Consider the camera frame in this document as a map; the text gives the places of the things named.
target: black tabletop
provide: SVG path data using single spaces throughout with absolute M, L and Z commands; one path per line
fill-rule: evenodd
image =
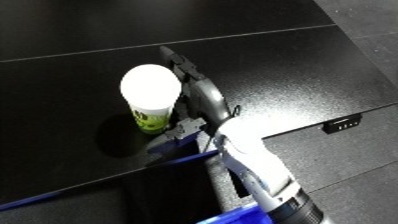
M 199 70 L 220 88 L 230 106 L 242 105 L 243 118 L 255 122 L 264 137 L 398 102 L 397 91 L 392 84 L 315 4 L 309 1 L 283 2 L 272 2 L 281 10 L 271 10 L 274 9 L 271 3 L 257 2 L 258 10 L 266 9 L 261 11 L 264 15 L 252 15 L 249 11 L 245 14 L 239 11 L 244 11 L 244 7 L 234 5 L 238 10 L 236 13 L 242 13 L 244 19 L 241 26 L 251 27 L 250 30 L 237 29 L 241 32 L 232 28 L 220 31 L 217 27 L 228 27 L 222 21 L 226 23 L 229 20 L 217 17 L 221 11 L 216 9 L 225 5 L 217 8 L 215 3 L 207 2 L 216 8 L 206 6 L 204 9 L 219 19 L 209 23 L 211 28 L 206 29 L 207 32 L 192 29 L 196 33 L 191 35 L 187 29 L 187 33 L 180 33 L 178 38 L 168 38 L 165 34 L 167 38 L 161 36 L 152 40 L 148 37 L 144 38 L 147 42 L 129 43 L 123 41 L 133 40 L 126 38 L 131 33 L 115 33 L 121 38 L 116 41 L 121 45 L 112 42 L 112 46 L 96 45 L 92 39 L 87 43 L 93 45 L 74 43 L 73 40 L 81 40 L 82 36 L 79 33 L 71 37 L 60 34 L 57 31 L 59 27 L 55 26 L 59 22 L 57 19 L 54 20 L 57 29 L 53 27 L 54 30 L 50 29 L 46 35 L 60 35 L 57 38 L 66 38 L 66 45 L 59 44 L 62 41 L 52 44 L 46 38 L 39 38 L 43 42 L 31 41 L 29 48 L 22 49 L 12 45 L 12 41 L 18 39 L 11 38 L 9 33 L 14 31 L 7 31 L 5 36 L 10 41 L 7 44 L 10 48 L 5 51 L 4 59 L 22 60 L 2 63 L 0 203 L 4 205 L 148 166 L 153 158 L 148 156 L 143 146 L 151 137 L 137 130 L 118 89 L 122 76 L 132 67 L 161 63 L 159 45 L 138 47 L 140 44 L 205 38 L 168 43 L 167 46 L 196 63 Z M 92 7 L 103 9 L 105 6 L 100 3 Z M 293 11 L 295 16 L 287 16 Z M 223 15 L 238 18 L 226 12 Z M 159 27 L 161 23 L 151 26 Z M 138 30 L 143 32 L 142 36 L 151 36 L 145 33 L 145 29 L 131 29 L 135 33 Z M 110 43 L 106 41 L 106 34 L 84 30 L 87 31 L 85 37 L 98 38 L 98 43 Z M 231 36 L 244 32 L 257 33 Z M 217 35 L 220 38 L 207 39 Z M 128 45 L 136 47 L 107 49 Z M 47 57 L 48 54 L 98 49 L 104 51 Z M 35 56 L 45 57 L 23 59 Z
M 333 23 L 312 0 L 16 0 L 2 8 L 1 60 Z

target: white cup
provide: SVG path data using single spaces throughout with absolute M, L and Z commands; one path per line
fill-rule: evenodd
M 120 91 L 140 129 L 158 134 L 169 122 L 181 83 L 168 68 L 145 64 L 126 73 L 120 82 Z

